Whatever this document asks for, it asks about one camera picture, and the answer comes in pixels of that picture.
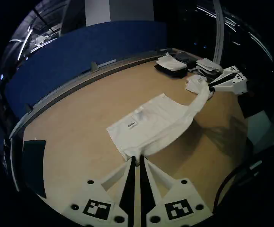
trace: blue partition panel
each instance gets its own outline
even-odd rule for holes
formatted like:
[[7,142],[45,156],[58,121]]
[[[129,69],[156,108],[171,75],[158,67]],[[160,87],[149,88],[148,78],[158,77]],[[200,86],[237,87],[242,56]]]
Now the blue partition panel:
[[6,85],[5,96],[21,118],[51,91],[90,69],[117,58],[166,47],[166,24],[114,21],[70,32],[38,50]]

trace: white cloth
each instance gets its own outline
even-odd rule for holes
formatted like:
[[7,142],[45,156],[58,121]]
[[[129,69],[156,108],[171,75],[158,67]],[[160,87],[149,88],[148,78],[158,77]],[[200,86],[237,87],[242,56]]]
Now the white cloth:
[[[185,89],[196,94],[199,94],[204,87],[208,86],[208,83],[206,82],[207,78],[197,74],[188,77],[186,80],[187,84]],[[210,92],[207,99],[210,99],[213,94],[214,92]]]
[[208,86],[204,87],[189,106],[160,94],[108,127],[107,131],[126,160],[135,156],[139,161],[140,155],[160,151],[187,130],[209,93]]
[[177,71],[187,67],[186,64],[177,61],[172,56],[170,56],[169,53],[166,53],[166,56],[158,58],[158,61],[156,61],[156,63],[171,71]]
[[212,62],[211,60],[207,58],[197,60],[197,65],[201,66],[207,71],[217,70],[217,71],[223,72],[223,69],[221,66],[219,66],[218,64]]

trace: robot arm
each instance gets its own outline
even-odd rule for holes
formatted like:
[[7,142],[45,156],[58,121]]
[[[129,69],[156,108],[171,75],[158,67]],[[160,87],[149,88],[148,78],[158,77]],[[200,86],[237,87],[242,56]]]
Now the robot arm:
[[247,92],[247,78],[240,73],[236,66],[231,66],[223,70],[223,73],[208,84],[211,92],[233,92],[241,95]]

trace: ceiling light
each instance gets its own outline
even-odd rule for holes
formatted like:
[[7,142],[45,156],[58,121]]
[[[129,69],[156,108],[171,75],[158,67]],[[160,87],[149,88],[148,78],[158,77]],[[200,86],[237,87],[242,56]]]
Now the ceiling light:
[[46,42],[46,43],[43,43],[43,44],[40,45],[40,46],[37,46],[37,47],[33,48],[30,52],[33,53],[34,51],[40,49],[41,47],[44,47],[46,44],[50,44],[50,43],[51,43],[52,41],[54,41],[55,39],[52,39],[52,40],[50,40],[50,41],[48,41],[48,42]]
[[23,41],[20,39],[11,39],[9,42],[23,42]]
[[29,36],[30,36],[30,34],[31,34],[32,31],[33,31],[32,29],[29,31],[29,33],[27,34],[27,36],[26,36],[26,38],[25,38],[25,40],[24,40],[24,42],[22,44],[21,50],[20,50],[18,58],[17,58],[18,61],[19,61],[19,59],[21,57],[22,51],[24,49],[24,46],[25,46],[25,44],[26,44],[26,42],[27,42],[27,40],[28,40],[28,38],[29,38]]

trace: dark folded clothing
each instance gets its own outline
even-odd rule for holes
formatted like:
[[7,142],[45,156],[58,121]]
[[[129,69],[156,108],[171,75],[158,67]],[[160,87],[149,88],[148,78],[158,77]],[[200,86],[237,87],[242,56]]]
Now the dark folded clothing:
[[198,60],[198,59],[188,55],[185,52],[178,53],[176,55],[175,59],[182,62],[182,63],[184,63],[184,64],[186,64],[188,69],[196,67],[197,60]]
[[170,77],[173,78],[183,78],[187,75],[188,68],[179,69],[177,71],[171,71],[167,68],[162,67],[161,65],[156,64],[154,66],[158,71],[167,74]]

